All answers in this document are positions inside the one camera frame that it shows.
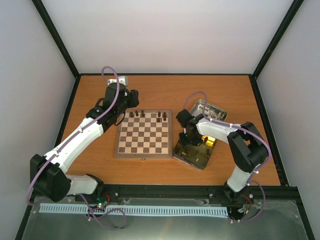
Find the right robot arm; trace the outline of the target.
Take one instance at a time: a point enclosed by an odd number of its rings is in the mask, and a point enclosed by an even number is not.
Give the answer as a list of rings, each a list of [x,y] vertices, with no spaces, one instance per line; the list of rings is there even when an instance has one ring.
[[[175,118],[183,128],[179,134],[182,146],[200,146],[205,142],[202,137],[212,137],[229,145],[235,167],[222,189],[229,202],[237,199],[253,175],[272,158],[269,145],[251,122],[227,123],[203,113],[193,116],[186,109]]]

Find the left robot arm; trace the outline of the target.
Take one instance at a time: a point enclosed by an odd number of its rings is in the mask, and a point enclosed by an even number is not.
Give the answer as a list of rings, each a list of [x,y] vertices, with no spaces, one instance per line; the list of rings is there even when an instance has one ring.
[[[89,110],[81,124],[63,142],[45,155],[30,160],[31,187],[53,202],[67,195],[86,194],[92,201],[104,195],[104,183],[92,174],[67,175],[76,158],[111,126],[127,109],[139,105],[139,92],[122,83],[111,83],[105,96]]]

